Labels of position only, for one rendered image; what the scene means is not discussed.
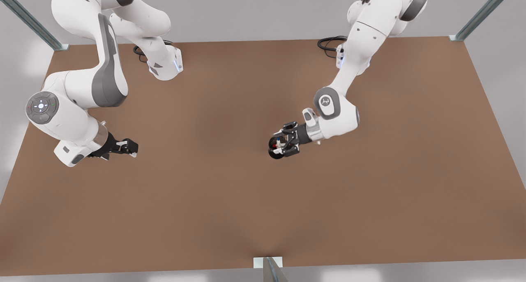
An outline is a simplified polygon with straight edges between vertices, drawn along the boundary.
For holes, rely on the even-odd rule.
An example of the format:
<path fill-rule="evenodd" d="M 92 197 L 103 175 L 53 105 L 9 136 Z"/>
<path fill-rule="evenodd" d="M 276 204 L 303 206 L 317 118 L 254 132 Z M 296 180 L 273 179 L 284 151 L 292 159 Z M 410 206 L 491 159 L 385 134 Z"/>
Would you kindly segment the silver frame post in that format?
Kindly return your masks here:
<path fill-rule="evenodd" d="M 263 282 L 289 282 L 282 271 L 282 257 L 254 257 L 253 268 L 263 269 Z"/>
<path fill-rule="evenodd" d="M 67 51 L 69 44 L 62 44 L 45 28 L 28 10 L 25 9 L 17 0 L 0 0 L 6 7 L 13 12 L 22 22 L 25 23 L 35 34 L 37 34 L 54 51 Z"/>
<path fill-rule="evenodd" d="M 504 0 L 488 0 L 473 17 L 454 35 L 449 35 L 451 42 L 463 42 Z"/>

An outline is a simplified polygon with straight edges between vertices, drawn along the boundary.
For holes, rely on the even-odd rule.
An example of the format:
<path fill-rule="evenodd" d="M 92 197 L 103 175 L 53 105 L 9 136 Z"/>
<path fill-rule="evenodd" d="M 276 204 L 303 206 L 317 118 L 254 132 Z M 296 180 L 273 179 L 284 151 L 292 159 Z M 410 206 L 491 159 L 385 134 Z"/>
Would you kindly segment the small dark round object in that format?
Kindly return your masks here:
<path fill-rule="evenodd" d="M 281 149 L 282 143 L 285 143 L 287 141 L 286 136 L 272 136 L 269 140 L 268 146 L 268 153 L 269 156 L 273 159 L 281 159 L 284 157 L 282 153 L 275 153 L 275 150 Z"/>

